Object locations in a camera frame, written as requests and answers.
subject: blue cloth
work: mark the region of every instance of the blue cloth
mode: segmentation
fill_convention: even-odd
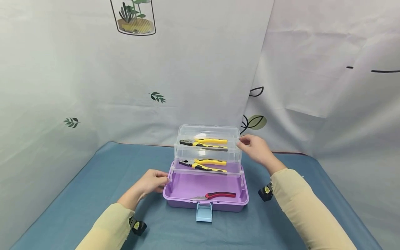
[[[304,176],[358,249],[381,249],[318,161],[297,154],[277,157]],[[101,213],[147,169],[168,172],[173,158],[173,148],[107,143],[12,250],[74,249]],[[122,249],[306,249],[276,200],[263,202],[258,196],[270,181],[268,172],[246,155],[242,165],[250,196],[242,212],[214,211],[212,223],[196,222],[196,210],[169,207],[161,194],[150,194],[135,216],[146,222],[146,231],[141,237],[131,233]]]

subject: clear plastic tray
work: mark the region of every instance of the clear plastic tray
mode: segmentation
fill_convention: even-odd
[[[243,171],[241,170],[242,151],[236,146],[239,141],[239,130],[236,127],[227,126],[203,126],[203,125],[182,125],[178,131],[178,137],[175,143],[175,161],[172,165],[174,172],[181,174],[199,174],[199,175],[226,175],[239,177]],[[209,148],[202,146],[188,146],[180,144],[180,140],[195,139],[223,139],[227,140],[226,144],[211,144],[214,146],[225,146],[227,148]],[[213,164],[205,164],[210,168],[219,168],[226,170],[226,173],[213,172],[193,169],[191,167],[179,164],[180,160],[194,159],[213,159],[226,161],[226,166],[217,166]]]

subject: wrist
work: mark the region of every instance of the wrist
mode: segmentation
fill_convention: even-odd
[[[268,170],[270,176],[286,168],[286,166],[280,160],[278,160],[278,158],[276,158],[276,156],[274,156],[273,154],[270,158],[268,158],[268,160],[266,160],[263,163],[263,166]]]
[[[136,210],[140,200],[144,197],[144,193],[132,186],[125,194],[118,199],[117,203],[132,211]]]

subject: potted plant illustration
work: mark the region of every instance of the potted plant illustration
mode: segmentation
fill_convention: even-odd
[[[151,0],[110,0],[119,32],[148,36],[156,33]]]

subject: light blue latch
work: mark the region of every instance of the light blue latch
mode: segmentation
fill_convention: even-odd
[[[212,222],[212,203],[197,203],[196,221]]]

